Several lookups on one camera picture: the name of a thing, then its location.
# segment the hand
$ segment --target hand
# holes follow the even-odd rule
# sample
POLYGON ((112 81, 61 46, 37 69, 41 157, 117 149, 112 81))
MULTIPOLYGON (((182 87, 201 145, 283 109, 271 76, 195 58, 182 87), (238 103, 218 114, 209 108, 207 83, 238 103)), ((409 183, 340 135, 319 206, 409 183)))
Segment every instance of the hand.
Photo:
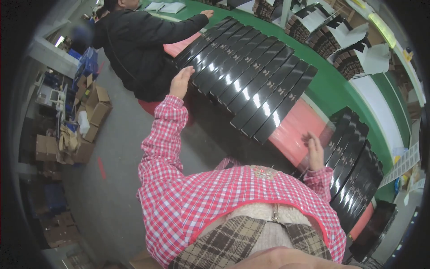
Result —
POLYGON ((325 167, 324 165, 324 149, 321 146, 319 138, 313 133, 308 132, 310 139, 307 142, 309 148, 309 168, 312 171, 318 171, 325 167))
POLYGON ((188 66, 179 71, 179 73, 172 79, 170 84, 170 95, 183 99, 188 89, 188 81, 191 75, 195 72, 192 66, 188 66))
POLYGON ((208 19, 210 19, 214 15, 214 11, 213 10, 203 10, 202 12, 200 12, 200 14, 205 14, 206 17, 208 17, 208 19))

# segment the cuff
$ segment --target cuff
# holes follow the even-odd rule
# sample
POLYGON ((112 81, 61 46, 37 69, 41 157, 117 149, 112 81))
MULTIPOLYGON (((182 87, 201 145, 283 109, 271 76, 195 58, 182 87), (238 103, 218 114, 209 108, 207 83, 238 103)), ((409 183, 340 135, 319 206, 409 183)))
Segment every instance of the cuff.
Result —
POLYGON ((170 94, 166 95, 163 103, 174 108, 181 108, 184 105, 184 101, 182 99, 170 94))
POLYGON ((318 171, 311 171, 311 170, 309 170, 306 173, 306 176, 307 177, 314 177, 314 176, 320 176, 322 174, 332 173, 332 172, 333 172, 333 169, 331 167, 324 167, 324 168, 319 169, 318 171))

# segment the checkered sleeve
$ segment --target checkered sleeve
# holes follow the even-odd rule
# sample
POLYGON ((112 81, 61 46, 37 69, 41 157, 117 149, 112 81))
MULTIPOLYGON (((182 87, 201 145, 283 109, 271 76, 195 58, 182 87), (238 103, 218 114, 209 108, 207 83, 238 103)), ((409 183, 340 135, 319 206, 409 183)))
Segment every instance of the checkered sleeve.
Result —
POLYGON ((167 95, 155 108, 151 133, 141 144, 144 155, 138 167, 142 185, 149 181, 182 178, 181 131, 188 120, 184 101, 167 95))
POLYGON ((344 258, 345 249, 347 246, 347 236, 345 232, 342 230, 340 224, 339 224, 339 230, 334 235, 333 245, 330 248, 332 259, 336 263, 342 263, 342 260, 344 258))
POLYGON ((327 203, 330 203, 330 181, 333 176, 333 169, 330 167, 322 168, 318 171, 308 171, 304 176, 303 182, 327 203))

